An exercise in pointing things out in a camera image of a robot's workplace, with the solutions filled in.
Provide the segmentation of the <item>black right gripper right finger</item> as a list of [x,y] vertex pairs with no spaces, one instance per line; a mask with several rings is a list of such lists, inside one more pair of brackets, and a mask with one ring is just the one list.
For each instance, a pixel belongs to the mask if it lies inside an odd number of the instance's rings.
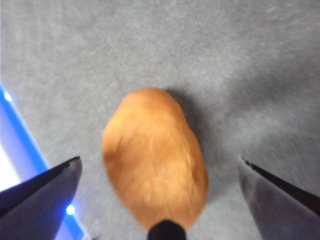
[[264,240],[318,240],[320,198],[239,157],[243,197]]

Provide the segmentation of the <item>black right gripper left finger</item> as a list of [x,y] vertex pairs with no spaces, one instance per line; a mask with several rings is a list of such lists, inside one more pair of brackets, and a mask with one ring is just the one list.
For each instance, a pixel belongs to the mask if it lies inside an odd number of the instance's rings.
[[0,193],[2,240],[53,240],[72,202],[82,174],[73,157]]

